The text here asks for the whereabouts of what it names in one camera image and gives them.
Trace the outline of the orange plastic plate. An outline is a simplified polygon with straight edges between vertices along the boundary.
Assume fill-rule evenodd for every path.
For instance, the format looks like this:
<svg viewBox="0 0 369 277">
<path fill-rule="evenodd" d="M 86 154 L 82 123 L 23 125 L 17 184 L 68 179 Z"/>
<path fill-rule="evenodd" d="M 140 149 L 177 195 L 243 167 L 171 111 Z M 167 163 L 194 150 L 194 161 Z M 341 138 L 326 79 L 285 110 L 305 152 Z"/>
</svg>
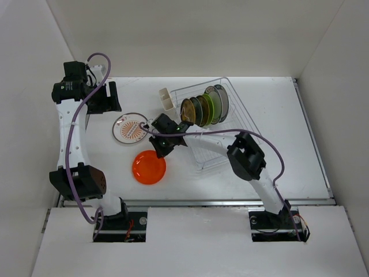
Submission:
<svg viewBox="0 0 369 277">
<path fill-rule="evenodd" d="M 161 181 L 166 172 L 166 161 L 158 158 L 153 150 L 140 152 L 133 161 L 132 173 L 136 181 L 143 185 L 154 185 Z"/>
</svg>

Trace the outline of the white plate orange sunburst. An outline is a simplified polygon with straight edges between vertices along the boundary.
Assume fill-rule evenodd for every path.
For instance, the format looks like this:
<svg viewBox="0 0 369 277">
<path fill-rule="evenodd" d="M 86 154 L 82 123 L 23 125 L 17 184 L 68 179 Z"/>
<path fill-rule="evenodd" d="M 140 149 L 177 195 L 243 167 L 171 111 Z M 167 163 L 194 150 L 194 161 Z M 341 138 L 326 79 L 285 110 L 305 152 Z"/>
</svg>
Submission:
<svg viewBox="0 0 369 277">
<path fill-rule="evenodd" d="M 147 132 L 140 128 L 140 123 L 148 119 L 140 113 L 126 113 L 117 118 L 112 126 L 112 135 L 122 144 L 135 144 L 143 140 Z"/>
</svg>

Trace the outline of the white plate dark-blue rim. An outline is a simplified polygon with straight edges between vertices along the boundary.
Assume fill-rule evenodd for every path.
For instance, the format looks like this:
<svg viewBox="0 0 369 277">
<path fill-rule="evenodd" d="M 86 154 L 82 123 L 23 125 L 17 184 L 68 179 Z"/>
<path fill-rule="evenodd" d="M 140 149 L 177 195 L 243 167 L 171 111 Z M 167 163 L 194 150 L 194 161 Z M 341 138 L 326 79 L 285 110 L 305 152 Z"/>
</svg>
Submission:
<svg viewBox="0 0 369 277">
<path fill-rule="evenodd" d="M 222 122 L 225 121 L 225 119 L 228 116 L 229 97 L 228 97 L 226 89 L 222 85 L 216 84 L 214 87 L 217 89 L 217 91 L 219 92 L 220 97 L 221 97 L 222 113 L 221 113 L 221 118 L 220 118 L 219 122 L 222 123 Z"/>
</svg>

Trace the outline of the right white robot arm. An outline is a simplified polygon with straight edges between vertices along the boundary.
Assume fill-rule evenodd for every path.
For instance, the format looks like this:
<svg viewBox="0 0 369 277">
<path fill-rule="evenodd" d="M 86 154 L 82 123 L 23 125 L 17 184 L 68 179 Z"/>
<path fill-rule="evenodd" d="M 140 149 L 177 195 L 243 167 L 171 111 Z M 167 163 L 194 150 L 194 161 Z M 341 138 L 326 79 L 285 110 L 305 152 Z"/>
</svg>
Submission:
<svg viewBox="0 0 369 277">
<path fill-rule="evenodd" d="M 263 202 L 268 223 L 281 227 L 291 218 L 291 205 L 279 192 L 276 181 L 285 171 L 284 160 L 276 147 L 260 134 L 244 129 L 207 130 L 191 122 L 176 123 L 166 114 L 160 114 L 151 123 L 153 131 L 142 123 L 140 128 L 151 134 L 149 141 L 158 158 L 169 155 L 176 146 L 202 148 L 228 159 L 234 174 L 247 181 Z M 277 155 L 281 171 L 271 179 L 265 153 L 254 140 L 261 139 Z"/>
</svg>

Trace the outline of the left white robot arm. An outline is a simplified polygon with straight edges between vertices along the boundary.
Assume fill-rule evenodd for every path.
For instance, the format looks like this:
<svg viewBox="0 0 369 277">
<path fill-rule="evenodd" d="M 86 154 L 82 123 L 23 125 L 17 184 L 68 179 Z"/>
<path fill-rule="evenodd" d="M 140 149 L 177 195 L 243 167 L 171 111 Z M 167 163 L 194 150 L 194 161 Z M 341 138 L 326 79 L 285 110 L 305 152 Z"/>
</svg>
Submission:
<svg viewBox="0 0 369 277">
<path fill-rule="evenodd" d="M 54 84 L 51 97 L 59 117 L 59 159 L 49 173 L 54 188 L 67 201 L 102 208 L 116 228 L 129 222 L 123 201 L 107 189 L 104 173 L 88 158 L 86 128 L 92 114 L 121 111 L 116 84 L 106 81 L 104 65 L 71 61 L 63 64 L 65 76 Z"/>
</svg>

